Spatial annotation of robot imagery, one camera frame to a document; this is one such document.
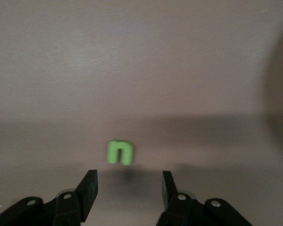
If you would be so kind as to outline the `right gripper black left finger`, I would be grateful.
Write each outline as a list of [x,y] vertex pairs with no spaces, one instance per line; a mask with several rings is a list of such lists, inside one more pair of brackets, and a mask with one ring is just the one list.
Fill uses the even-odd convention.
[[97,170],[89,170],[73,191],[66,191],[50,202],[26,197],[0,214],[0,226],[80,226],[98,194]]

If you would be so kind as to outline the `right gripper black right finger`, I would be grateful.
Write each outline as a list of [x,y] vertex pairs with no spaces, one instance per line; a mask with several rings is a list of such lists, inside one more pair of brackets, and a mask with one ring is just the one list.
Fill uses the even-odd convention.
[[162,197],[165,211],[158,219],[158,226],[249,225],[249,221],[223,199],[212,198],[202,204],[187,193],[179,192],[170,171],[162,174]]

